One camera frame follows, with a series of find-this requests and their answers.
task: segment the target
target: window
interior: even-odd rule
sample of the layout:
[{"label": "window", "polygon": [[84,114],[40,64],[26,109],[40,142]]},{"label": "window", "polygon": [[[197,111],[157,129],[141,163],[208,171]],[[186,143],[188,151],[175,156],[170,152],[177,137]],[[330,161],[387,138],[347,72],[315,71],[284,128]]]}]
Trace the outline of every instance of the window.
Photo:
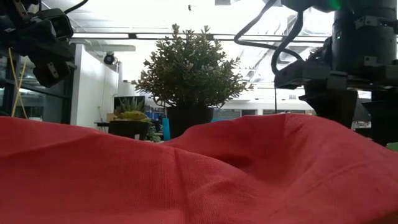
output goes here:
[{"label": "window", "polygon": [[4,88],[0,88],[0,110],[2,108],[3,98],[4,98]]},{"label": "window", "polygon": [[[63,100],[61,98],[25,89],[20,89],[19,92],[29,119],[54,123],[62,122]],[[20,100],[17,102],[15,117],[25,117]]]},{"label": "window", "polygon": [[[263,110],[262,111],[263,115],[267,114],[275,114],[275,110]],[[299,114],[305,114],[305,110],[277,110],[277,113],[299,113]]]},{"label": "window", "polygon": [[241,116],[241,110],[214,109],[214,120],[230,120]]},{"label": "window", "polygon": [[6,78],[7,58],[0,56],[0,78]]},{"label": "window", "polygon": [[257,115],[257,110],[242,110],[242,116]]}]

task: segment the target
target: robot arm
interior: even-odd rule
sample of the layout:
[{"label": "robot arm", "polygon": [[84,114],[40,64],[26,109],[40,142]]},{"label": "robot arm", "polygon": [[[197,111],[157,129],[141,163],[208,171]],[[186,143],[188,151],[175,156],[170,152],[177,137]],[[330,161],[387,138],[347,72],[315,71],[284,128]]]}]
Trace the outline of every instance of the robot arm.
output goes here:
[{"label": "robot arm", "polygon": [[[267,2],[268,7],[275,0]],[[272,57],[276,88],[304,86],[306,101],[319,116],[351,127],[358,94],[372,92],[365,107],[372,116],[372,138],[380,144],[397,142],[398,61],[397,0],[281,0],[298,12],[296,24]],[[306,61],[298,59],[282,70],[279,54],[296,37],[302,12],[314,7],[335,11],[332,36]]]},{"label": "robot arm", "polygon": [[29,56],[39,83],[51,87],[71,74],[67,62],[75,58],[67,47],[73,29],[66,13],[87,1],[65,12],[48,9],[35,14],[27,9],[40,4],[40,0],[0,1],[0,42],[22,56]]}]

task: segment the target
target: wrinkled cloth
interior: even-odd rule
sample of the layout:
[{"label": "wrinkled cloth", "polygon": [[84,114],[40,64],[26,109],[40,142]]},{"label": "wrinkled cloth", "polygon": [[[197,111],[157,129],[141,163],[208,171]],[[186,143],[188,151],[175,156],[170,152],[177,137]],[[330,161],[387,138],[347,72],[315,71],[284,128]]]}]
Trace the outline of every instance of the wrinkled cloth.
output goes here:
[{"label": "wrinkled cloth", "polygon": [[163,144],[0,118],[0,223],[398,223],[398,154],[315,116]]}]

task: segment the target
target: leaves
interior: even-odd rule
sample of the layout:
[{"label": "leaves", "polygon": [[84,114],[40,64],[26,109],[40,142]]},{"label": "leaves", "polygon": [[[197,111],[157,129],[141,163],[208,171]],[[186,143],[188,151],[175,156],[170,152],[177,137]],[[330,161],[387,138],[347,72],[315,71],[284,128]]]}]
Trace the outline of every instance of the leaves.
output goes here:
[{"label": "leaves", "polygon": [[137,99],[133,99],[130,101],[130,99],[120,99],[120,106],[118,106],[116,108],[116,110],[114,111],[114,114],[118,117],[118,118],[123,118],[123,116],[125,115],[126,112],[132,112],[132,111],[138,111],[141,113],[145,112],[145,104],[144,101],[142,100],[141,102],[138,103]]},{"label": "leaves", "polygon": [[148,130],[148,139],[154,143],[160,142],[162,139],[156,135],[156,127],[152,124]]},{"label": "leaves", "polygon": [[212,41],[210,28],[201,34],[185,30],[184,38],[174,24],[173,38],[158,40],[157,50],[145,60],[136,88],[172,106],[216,106],[245,90],[235,75],[239,59],[226,60],[219,40]]}]

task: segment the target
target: cable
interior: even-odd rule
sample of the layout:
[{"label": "cable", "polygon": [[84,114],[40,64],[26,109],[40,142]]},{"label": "cable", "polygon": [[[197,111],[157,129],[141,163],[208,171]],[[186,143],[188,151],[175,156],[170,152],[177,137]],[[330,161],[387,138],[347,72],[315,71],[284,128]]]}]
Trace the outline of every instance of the cable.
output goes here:
[{"label": "cable", "polygon": [[117,74],[118,74],[118,78],[116,78],[116,83],[114,84],[116,86],[116,88],[114,89],[114,95],[118,95],[118,88],[119,88],[119,69],[120,69],[120,62],[118,62],[116,64],[116,69],[118,70]]},{"label": "cable", "polygon": [[277,68],[277,61],[278,61],[280,53],[282,53],[285,50],[285,48],[291,43],[291,41],[293,41],[296,38],[296,36],[298,36],[298,34],[300,33],[302,28],[303,28],[303,12],[298,12],[297,19],[296,19],[296,22],[294,23],[292,30],[289,32],[288,36],[284,39],[284,41],[282,41],[282,43],[280,43],[280,45],[278,46],[278,48],[275,50],[274,54],[272,55],[271,69],[275,75],[277,72],[279,72],[279,70]]},{"label": "cable", "polygon": [[77,4],[76,6],[70,7],[69,9],[65,10],[63,13],[68,14],[69,12],[72,12],[72,11],[82,7],[87,2],[88,2],[88,0],[83,0],[81,3]]},{"label": "cable", "polygon": [[90,40],[85,40],[85,41],[86,41],[87,43],[90,44],[91,49],[97,54],[97,56],[98,56],[99,58],[103,58],[103,57],[104,57],[103,54],[101,55],[100,53],[98,53],[98,51],[96,51],[96,50],[94,49],[93,43],[91,43]]},{"label": "cable", "polygon": [[11,48],[8,48],[8,54],[9,54],[10,61],[11,61],[12,75],[14,76],[15,85],[17,87],[17,97],[16,97],[16,99],[14,101],[14,106],[12,107],[11,117],[14,117],[14,115],[15,115],[15,110],[16,110],[17,102],[18,102],[18,98],[19,98],[19,100],[21,102],[22,110],[24,111],[25,118],[28,119],[28,117],[26,115],[26,111],[25,111],[24,102],[22,102],[21,93],[19,91],[21,89],[22,80],[24,79],[27,59],[25,59],[24,67],[23,67],[22,73],[21,73],[21,79],[19,80],[19,83],[18,83],[17,75],[15,73],[14,62],[13,62],[13,59],[12,59]]},{"label": "cable", "polygon": [[9,116],[9,115],[4,111],[0,111],[0,116]]},{"label": "cable", "polygon": [[277,92],[276,92],[276,86],[274,85],[274,94],[275,94],[275,114],[277,114],[278,113],[278,106],[277,106],[277,98],[276,98],[276,95],[277,95]]},{"label": "cable", "polygon": [[103,87],[103,89],[102,89],[102,102],[101,102],[101,109],[100,109],[100,111],[99,111],[99,113],[100,113],[100,116],[101,116],[101,113],[102,113],[102,109],[104,108],[104,98],[105,98],[105,86],[106,86],[106,70],[107,70],[107,67],[105,67],[105,71],[104,71],[104,87]]},{"label": "cable", "polygon": [[[258,14],[258,16],[256,18],[254,18],[251,22],[249,22],[245,27],[243,27],[243,29],[241,31],[239,31],[238,34],[235,35],[234,42],[239,45],[243,45],[243,46],[262,47],[262,48],[266,48],[266,49],[277,50],[276,46],[273,46],[270,44],[260,44],[260,43],[255,43],[255,42],[239,40],[239,38],[241,38],[247,31],[249,31],[249,29],[251,29],[261,19],[262,15],[264,15],[264,13],[266,13],[268,11],[268,9],[270,9],[275,4],[275,2],[276,2],[276,0],[269,0],[266,3],[266,5],[262,8],[262,10]],[[293,50],[282,49],[282,52],[290,54],[297,59],[302,59],[301,56],[298,53],[294,52]]]}]

